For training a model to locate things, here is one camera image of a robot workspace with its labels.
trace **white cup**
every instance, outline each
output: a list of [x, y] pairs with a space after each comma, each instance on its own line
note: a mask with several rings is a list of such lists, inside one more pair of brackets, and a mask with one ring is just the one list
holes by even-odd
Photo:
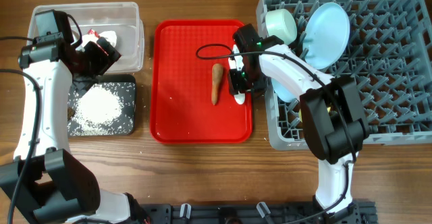
[[296, 21], [286, 9], [277, 9], [267, 12], [265, 15], [265, 25], [269, 36], [276, 35], [278, 38], [282, 39], [286, 45], [296, 40]]

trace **wood grain surface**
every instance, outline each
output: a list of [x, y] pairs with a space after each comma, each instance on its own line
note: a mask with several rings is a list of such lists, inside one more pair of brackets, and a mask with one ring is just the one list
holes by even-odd
[[[138, 87], [136, 130], [130, 136], [70, 139], [74, 156], [100, 187], [129, 192], [140, 203], [256, 204], [311, 200], [317, 189], [317, 160], [309, 151], [272, 149], [264, 98], [254, 101], [254, 132], [235, 145], [165, 146], [149, 133], [154, 31], [176, 18], [235, 18], [256, 23], [258, 0], [1, 0], [0, 36], [26, 36], [37, 5], [135, 1], [144, 22], [144, 68]], [[0, 42], [0, 68], [18, 69], [24, 41]], [[24, 108], [23, 79], [0, 75], [0, 164], [11, 162]], [[380, 223], [432, 223], [432, 144], [365, 146], [354, 169], [352, 194], [377, 203]], [[0, 193], [0, 223], [9, 199]], [[16, 211], [16, 223], [25, 223]]]

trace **plastic dish rack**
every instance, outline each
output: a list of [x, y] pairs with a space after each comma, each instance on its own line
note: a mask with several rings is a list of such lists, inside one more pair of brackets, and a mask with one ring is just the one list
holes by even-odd
[[[297, 40], [290, 48], [302, 55], [309, 18], [327, 2], [341, 5], [350, 18], [350, 40], [327, 73], [356, 79], [371, 129], [365, 144], [432, 142], [432, 27], [424, 0], [259, 0], [259, 35], [267, 37], [265, 14], [287, 9]], [[269, 141], [278, 150], [307, 149], [298, 101], [285, 103], [273, 88], [265, 94]]]

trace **black cable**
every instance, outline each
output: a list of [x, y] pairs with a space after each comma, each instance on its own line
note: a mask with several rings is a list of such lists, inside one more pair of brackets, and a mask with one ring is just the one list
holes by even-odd
[[81, 33], [81, 29], [78, 25], [78, 23], [76, 23], [75, 18], [73, 16], [71, 16], [70, 14], [67, 15], [68, 18], [72, 19], [72, 21], [74, 21], [76, 28], [78, 29], [78, 33], [80, 34], [80, 38], [71, 46], [76, 49], [78, 48], [81, 44], [82, 44], [82, 33]]
[[228, 48], [230, 51], [231, 49], [225, 45], [222, 46], [221, 44], [209, 44], [209, 45], [204, 45], [198, 48], [198, 50], [196, 50], [195, 55], [199, 58], [199, 59], [225, 59], [225, 58], [231, 58], [231, 57], [235, 57], [235, 56], [239, 56], [239, 55], [276, 55], [279, 57], [282, 57], [284, 59], [287, 59], [293, 63], [295, 63], [298, 67], [302, 68], [307, 74], [309, 74], [313, 80], [316, 80], [322, 87], [324, 92], [327, 94], [327, 96], [329, 97], [331, 103], [333, 104], [333, 106], [335, 107], [337, 114], [339, 115], [339, 119], [342, 123], [342, 127], [345, 131], [345, 136], [346, 139], [348, 141], [349, 147], [350, 147], [350, 151], [351, 151], [351, 155], [352, 155], [352, 161], [353, 163], [355, 163], [357, 161], [357, 157], [356, 157], [356, 151], [354, 149], [354, 145], [351, 141], [351, 136], [350, 136], [350, 132], [348, 130], [348, 126], [346, 125], [345, 119], [342, 115], [342, 112], [340, 111], [340, 107], [338, 102], [336, 101], [336, 99], [334, 98], [334, 96], [332, 95], [332, 93], [330, 93], [330, 91], [327, 89], [327, 87], [325, 86], [325, 84], [318, 78], [318, 76], [314, 73], [312, 73], [308, 68], [306, 68], [304, 65], [302, 65], [300, 62], [296, 61], [295, 59], [292, 59], [291, 57], [288, 57], [285, 54], [282, 53], [276, 53], [276, 52], [272, 52], [272, 51], [250, 51], [250, 52], [243, 52], [243, 53], [230, 53], [229, 55], [220, 55], [220, 56], [213, 56], [213, 57], [202, 57], [199, 55], [199, 52], [207, 47], [212, 47], [212, 46], [219, 46], [219, 47], [225, 47]]
[[24, 166], [22, 167], [20, 176], [18, 177], [18, 181], [16, 182], [15, 190], [13, 191], [14, 193], [12, 194], [12, 198], [11, 198], [11, 204], [9, 206], [9, 213], [7, 214], [7, 223], [12, 224], [13, 219], [14, 219], [13, 213], [15, 210], [16, 200], [18, 199], [18, 194], [20, 193], [22, 181], [24, 179], [24, 176], [27, 173], [28, 166], [30, 165], [30, 160], [31, 160], [33, 152], [34, 152], [34, 147], [36, 146], [38, 129], [39, 129], [39, 125], [40, 125], [39, 117], [41, 115], [41, 104], [40, 104], [41, 103], [40, 102], [41, 101], [41, 89], [39, 88], [36, 80], [34, 80], [27, 73], [24, 73], [20, 70], [0, 69], [0, 73], [13, 73], [13, 74], [18, 74], [18, 75], [24, 76], [33, 84], [34, 93], [36, 94], [36, 111], [34, 113], [33, 132], [32, 132], [32, 138], [30, 139], [30, 148], [28, 149], [27, 157], [26, 157], [26, 160], [24, 161]]
[[4, 37], [0, 37], [0, 41], [2, 41], [2, 40], [9, 40], [9, 39], [20, 39], [20, 40], [33, 41], [33, 38], [26, 38], [26, 37], [21, 37], [21, 36], [4, 36]]
[[226, 48], [226, 49], [229, 50], [231, 53], [229, 54], [229, 56], [224, 57], [224, 58], [234, 57], [234, 52], [231, 50], [231, 48], [230, 48], [229, 46], [227, 46], [227, 45], [225, 45], [225, 44], [219, 44], [219, 43], [203, 45], [203, 46], [199, 47], [199, 49], [196, 50], [195, 55], [196, 55], [199, 59], [217, 59], [217, 58], [214, 58], [214, 57], [201, 57], [201, 56], [199, 55], [200, 51], [201, 51], [202, 49], [207, 48], [207, 47], [223, 47], [223, 48]]

